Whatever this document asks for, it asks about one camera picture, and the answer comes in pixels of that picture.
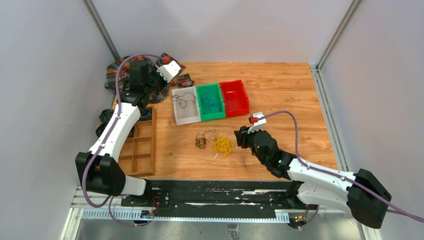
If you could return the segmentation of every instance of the cable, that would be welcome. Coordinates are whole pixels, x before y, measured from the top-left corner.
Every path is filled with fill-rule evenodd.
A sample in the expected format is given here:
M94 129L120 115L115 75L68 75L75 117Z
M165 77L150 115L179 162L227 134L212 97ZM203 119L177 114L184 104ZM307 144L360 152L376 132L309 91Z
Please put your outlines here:
M207 132L212 132L211 134L209 134L208 139L206 138L206 133ZM219 135L217 133L217 130L207 130L204 133L198 133L196 135L196 143L195 146L198 147L199 149L205 149L206 148L206 143L207 142L214 142L218 139Z
M181 99L186 94L191 94L194 97L194 100L193 99L189 99L189 100ZM192 102L193 104L196 104L195 100L196 100L196 96L191 92L186 92L182 96L172 95L172 101L177 102L179 104L180 108L182 108L182 109L185 109L187 107L188 102Z
M154 198L159 199L159 201L157 202L157 207L156 207L156 210L158 210L159 207L161 206L161 198L159 196L155 196Z
M202 133L198 133L196 135L196 147L198 147L199 149L205 149L206 148L206 142L208 140L205 138L205 135L203 135Z
M85 166L84 169L84 173L82 174L82 183L81 183L81 187L82 187L82 193L84 195L85 200L87 201L87 203L92 206L93 208L101 208L103 207L107 202L108 199L111 196L106 197L106 199L104 200L104 202L102 202L101 204L95 204L94 202L91 201L91 199L89 198L89 195L87 194L87 175L89 173L89 169L92 166L94 160L96 159L96 157L99 155L100 151L104 148L104 144L106 143L106 141L108 140L109 136L112 133L112 130L114 129L115 125L117 124L120 116L121 116L121 96L119 93L119 75L120 72L122 71L122 68L124 66L124 64L126 64L129 60L138 57L138 56L151 56L151 57L155 57L161 60L165 60L164 57L161 56L157 56L157 55L153 55L153 54L135 54L132 56L129 56L127 59L125 59L124 61L122 61L122 63L119 65L119 68L116 72L116 77L115 77L115 88L116 88L116 98L118 101L118 112L117 112L117 117L115 117L115 119L113 120L112 125L110 126L109 130L107 131L106 135L104 136L103 141L101 142L101 144L98 146L98 149L95 151L95 153L92 155L91 159L88 161L87 165Z
M307 215L308 215L308 212L309 212L309 204L308 205L306 205L306 212L304 213L304 214L302 214L302 215L300 215L300 216L298 216L296 219L304 219L304 218L306 218L307 217Z
M304 227L308 226L315 219L315 217L318 215L319 209L320 209L320 205L316 205L316 210L313 213L312 217L310 218L310 220L307 220L307 222L300 229L303 229Z
M118 220L118 219L116 219L115 218L115 216L114 216L114 214L112 213L112 200L114 199L115 197L114 196L112 196L111 198L110 198L110 201L109 201L109 206L108 206L108 210L109 210L109 215L110 215L110 217L112 218L112 220L114 220L115 222L117 222L118 224L120 224L120 225L123 225L123 226L126 226L126 227L142 227L142 226L146 226L146 225L148 225L149 223L151 223L152 221L149 221L149 222L145 222L145 223L133 223L133 224L131 224L131 223L125 223L125 222L122 222L122 221L120 221L120 220Z
M336 177L336 178L342 178L342 177L343 177L342 175L337 174L337 173L334 173L334 172L331 172L331 171L327 171L327 170L324 170L324 169L319 169L319 168L314 167L314 166L308 166L308 165L307 165L307 164L306 164L306 163L305 163L305 162L301 159L301 156L300 156L300 154L299 154L299 149L298 149L298 143L299 143L299 128L298 128L298 122L296 121L296 118L295 118L295 116L293 115L293 113L291 113L291 112L289 112L289 111L285 111L285 110L282 110L282 111L276 111L276 112L273 112L273 113L271 113L271 114L265 115L265 116L263 116L263 117L259 117L257 120L259 121L259 120L262 120L262 119L266 119L266 118L269 118L269 117L274 116L274 115L276 115L276 114L288 114L288 115L290 115L290 117L293 119L293 122L294 122L294 131L295 131L295 143L294 143L294 149L295 149L295 151L296 151L297 160L298 160L298 161L299 161L299 162L300 162L303 166L308 167L308 168L310 168L310 169L312 169L312 170L315 170L315 171L321 172L321 173L329 174L329 175L334 176L334 177ZM407 211L405 211L405 210L401 209L400 207L398 207L398 206L394 205L393 203L391 203L391 202L387 201L386 199L382 198L382 197L381 197L381 196L379 196L377 193L373 192L372 190L370 190L370 189L369 189L369 188L367 188L366 186L364 186L364 185L360 184L359 182L356 182L355 180L352 180L352 179L350 179L350 178L348 178L348 177L345 177L344 179L345 179L346 181L348 181L349 183L352 183L352 184L354 184L354 185L358 186L359 188L361 188L362 190L366 191L367 193L369 193L369 194L373 195L375 198L377 198L378 200L382 201L382 202L383 202L384 204L386 204L387 206L389 206L389 207L391 207L391 208L395 209L395 210L390 210L390 209L388 209L388 210L387 210L387 212L389 212L389 213L394 213L394 214L399 214L399 215L403 215L403 216L409 217L409 218L411 218L411 219L414 219L414 220L416 220L416 221L418 221L418 222L424 223L424 218L419 217L419 216L414 215L414 214L411 214L411 213L409 213L409 212L407 212ZM308 223L309 223L309 222L311 222L311 221L315 218L315 215L317 214L317 212L318 212L318 208L317 208L317 211L315 212L314 216L311 218L311 220L310 220L310 221L308 221Z

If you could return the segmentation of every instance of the red clip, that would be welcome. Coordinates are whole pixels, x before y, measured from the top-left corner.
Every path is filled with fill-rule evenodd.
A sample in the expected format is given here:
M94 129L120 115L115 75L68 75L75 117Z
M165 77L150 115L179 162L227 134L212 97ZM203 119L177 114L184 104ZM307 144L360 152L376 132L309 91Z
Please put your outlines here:
M257 117L254 117L254 116L251 116L251 117L249 117L249 122L251 124L257 123L258 122L258 118Z

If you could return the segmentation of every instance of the green bin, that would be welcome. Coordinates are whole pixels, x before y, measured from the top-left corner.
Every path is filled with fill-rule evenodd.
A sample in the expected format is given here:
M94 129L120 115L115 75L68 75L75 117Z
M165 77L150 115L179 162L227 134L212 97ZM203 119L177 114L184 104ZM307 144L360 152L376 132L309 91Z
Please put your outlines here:
M202 121L225 118L224 100L219 83L196 86Z

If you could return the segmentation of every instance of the rubber band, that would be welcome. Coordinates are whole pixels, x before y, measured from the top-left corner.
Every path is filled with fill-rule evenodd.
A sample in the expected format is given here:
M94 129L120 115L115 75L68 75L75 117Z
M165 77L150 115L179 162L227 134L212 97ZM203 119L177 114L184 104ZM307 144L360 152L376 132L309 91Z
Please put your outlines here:
M224 153L224 157L228 157L228 155L233 151L233 144L228 140L226 136L218 137L215 140L213 145L213 151L218 153Z

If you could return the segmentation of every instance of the wooden table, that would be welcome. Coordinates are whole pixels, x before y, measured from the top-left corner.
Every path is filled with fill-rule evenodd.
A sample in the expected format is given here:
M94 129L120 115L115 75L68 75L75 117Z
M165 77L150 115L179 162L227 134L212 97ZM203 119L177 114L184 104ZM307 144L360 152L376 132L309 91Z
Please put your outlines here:
M313 163L337 169L329 134L321 112L314 80L307 63L184 62L194 85L241 79L250 104L250 114L291 111L299 126L300 155ZM156 107L156 169L149 178L203 180L277 180L249 149L236 145L234 130L249 126L249 115L177 126L172 98ZM234 142L233 152L216 158L213 144L195 146L198 133L216 129ZM287 114L267 118L264 128L280 149L295 152L293 121Z

